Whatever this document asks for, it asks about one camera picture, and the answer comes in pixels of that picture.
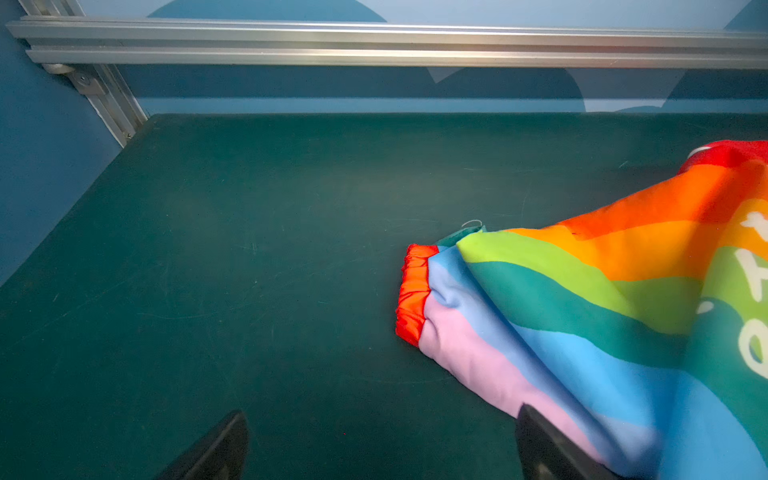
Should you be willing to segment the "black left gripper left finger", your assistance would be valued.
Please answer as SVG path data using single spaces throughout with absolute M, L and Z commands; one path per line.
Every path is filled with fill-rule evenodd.
M 245 414 L 242 410 L 233 410 L 167 465 L 156 479 L 241 479 L 248 448 Z

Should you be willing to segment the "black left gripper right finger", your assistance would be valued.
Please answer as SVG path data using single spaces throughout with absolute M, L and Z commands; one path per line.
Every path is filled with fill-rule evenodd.
M 525 479 L 614 480 L 618 476 L 591 458 L 538 410 L 523 404 L 515 437 Z

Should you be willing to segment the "rainbow striped kids jacket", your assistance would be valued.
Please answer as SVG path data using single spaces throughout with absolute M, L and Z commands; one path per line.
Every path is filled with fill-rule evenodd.
M 767 475 L 767 145 L 542 229 L 464 225 L 404 260 L 396 334 L 514 418 L 642 479 Z

